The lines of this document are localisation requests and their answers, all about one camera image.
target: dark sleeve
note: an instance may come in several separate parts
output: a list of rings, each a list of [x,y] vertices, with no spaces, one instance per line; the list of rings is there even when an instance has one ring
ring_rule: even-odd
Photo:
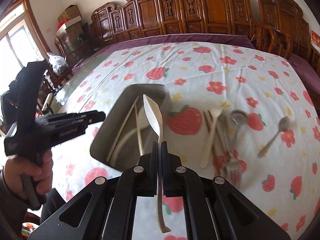
[[[0,171],[0,232],[10,233],[13,231],[17,236],[20,236],[22,223],[28,208],[29,206],[25,202],[8,189],[4,181],[3,171]]]

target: black trousers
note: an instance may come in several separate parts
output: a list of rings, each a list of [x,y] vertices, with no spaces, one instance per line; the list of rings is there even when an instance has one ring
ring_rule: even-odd
[[[42,206],[40,224],[47,220],[53,213],[61,208],[66,202],[60,196],[58,191],[53,188],[50,193],[47,194],[47,202]]]

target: person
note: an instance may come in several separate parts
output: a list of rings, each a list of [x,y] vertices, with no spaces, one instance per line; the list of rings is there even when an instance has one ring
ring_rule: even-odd
[[[26,158],[10,157],[3,170],[0,171],[0,239],[21,239],[22,223],[28,208],[28,198],[22,186],[21,175],[32,176],[38,181],[36,191],[40,195],[47,194],[47,202],[43,205],[40,223],[46,220],[65,201],[59,193],[52,189],[52,152],[47,150],[42,155],[41,167]]]

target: purple cushion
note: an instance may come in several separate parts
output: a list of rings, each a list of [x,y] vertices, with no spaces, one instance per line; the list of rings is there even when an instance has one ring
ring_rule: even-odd
[[[170,34],[160,35],[155,37],[141,38],[137,40],[124,41],[121,43],[113,44],[98,50],[92,57],[95,57],[101,53],[112,53],[122,49],[129,49],[140,47],[144,45],[154,45],[166,42],[210,42],[218,44],[233,45],[239,47],[245,47],[249,49],[255,49],[254,45],[250,42],[248,36],[244,35],[224,35],[224,34]]]
[[[289,62],[304,86],[320,95],[320,78],[311,65],[305,59],[295,54],[291,54]]]

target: spoon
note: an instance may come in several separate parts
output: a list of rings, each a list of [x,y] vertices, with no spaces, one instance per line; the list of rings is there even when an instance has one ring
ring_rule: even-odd
[[[237,125],[235,136],[233,137],[233,142],[232,142],[232,147],[233,147],[233,149],[235,149],[238,131],[239,131],[241,125],[247,123],[248,115],[245,111],[236,109],[231,112],[230,116],[231,116],[232,120],[235,121],[235,123]]]
[[[289,117],[283,117],[278,124],[278,132],[276,133],[276,135],[267,143],[267,145],[265,147],[263,147],[263,149],[258,153],[258,157],[264,157],[268,151],[268,149],[270,148],[271,144],[273,143],[273,141],[276,139],[276,137],[278,136],[279,133],[281,132],[285,132],[287,131],[289,128]]]
[[[152,129],[158,135],[158,184],[157,184],[157,219],[158,226],[162,233],[168,233],[171,231],[170,228],[165,226],[162,210],[162,155],[161,155],[161,144],[163,137],[162,129],[162,115],[159,106],[155,101],[153,101],[147,95],[143,95],[143,105],[146,111],[147,119],[152,127]]]
[[[207,139],[206,144],[204,145],[204,150],[202,152],[201,160],[200,160],[200,167],[205,169],[209,163],[210,155],[212,152],[212,143],[214,138],[214,133],[217,127],[217,119],[222,112],[222,108],[213,108],[210,110],[210,114],[212,115],[212,123],[210,126],[210,132]]]
[[[149,126],[149,121],[147,119],[146,116],[146,112],[144,111],[144,108],[141,107],[138,113],[138,125],[139,125],[139,130],[143,130],[145,128],[147,128]],[[127,132],[116,144],[116,147],[111,155],[111,159],[110,159],[110,164],[111,166],[116,166],[116,161],[117,158],[121,152],[121,149],[123,148],[123,146],[125,145],[125,143],[131,138],[132,135],[134,135],[136,132],[138,132],[138,126],[136,128],[131,129],[129,132]]]

